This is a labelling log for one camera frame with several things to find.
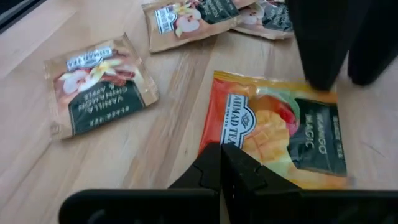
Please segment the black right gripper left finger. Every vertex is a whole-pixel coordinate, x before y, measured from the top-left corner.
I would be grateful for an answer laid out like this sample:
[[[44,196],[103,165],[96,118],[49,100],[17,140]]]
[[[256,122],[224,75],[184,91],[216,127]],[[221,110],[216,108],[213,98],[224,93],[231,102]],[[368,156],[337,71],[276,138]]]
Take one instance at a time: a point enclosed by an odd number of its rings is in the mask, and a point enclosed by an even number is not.
[[[220,190],[221,146],[206,145],[190,167],[169,187]]]

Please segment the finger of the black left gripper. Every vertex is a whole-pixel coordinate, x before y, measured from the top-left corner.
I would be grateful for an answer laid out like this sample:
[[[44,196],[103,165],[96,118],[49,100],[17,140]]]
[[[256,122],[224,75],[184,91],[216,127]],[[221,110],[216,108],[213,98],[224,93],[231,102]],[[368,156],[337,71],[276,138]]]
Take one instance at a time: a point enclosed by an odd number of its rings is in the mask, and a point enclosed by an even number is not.
[[[371,0],[286,0],[304,75],[316,90],[332,88]]]
[[[349,50],[348,76],[355,85],[370,85],[397,56],[398,0],[371,0]]]

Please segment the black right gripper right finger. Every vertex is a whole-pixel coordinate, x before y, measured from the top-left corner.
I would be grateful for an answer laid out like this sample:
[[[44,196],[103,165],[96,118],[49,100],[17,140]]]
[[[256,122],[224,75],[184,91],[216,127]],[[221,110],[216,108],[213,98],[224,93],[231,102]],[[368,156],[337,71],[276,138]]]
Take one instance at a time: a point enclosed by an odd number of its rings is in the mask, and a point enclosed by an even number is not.
[[[299,224],[289,192],[299,187],[233,144],[221,145],[221,183],[231,224]]]

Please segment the mango tea packet orange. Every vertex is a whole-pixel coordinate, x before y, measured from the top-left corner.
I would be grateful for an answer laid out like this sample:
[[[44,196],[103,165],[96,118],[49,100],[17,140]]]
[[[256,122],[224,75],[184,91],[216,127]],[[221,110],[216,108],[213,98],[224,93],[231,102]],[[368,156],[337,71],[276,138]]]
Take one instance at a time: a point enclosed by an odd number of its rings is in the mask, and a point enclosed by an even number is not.
[[[216,71],[200,148],[233,144],[304,189],[347,189],[336,91]]]

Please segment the black aluminium table frame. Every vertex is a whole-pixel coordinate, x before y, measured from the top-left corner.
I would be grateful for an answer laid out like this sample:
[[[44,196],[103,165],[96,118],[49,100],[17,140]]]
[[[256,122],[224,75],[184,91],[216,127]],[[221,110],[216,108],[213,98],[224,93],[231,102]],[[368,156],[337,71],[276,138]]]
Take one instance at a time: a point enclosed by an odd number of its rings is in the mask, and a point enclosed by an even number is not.
[[[0,34],[46,0],[0,0]]]

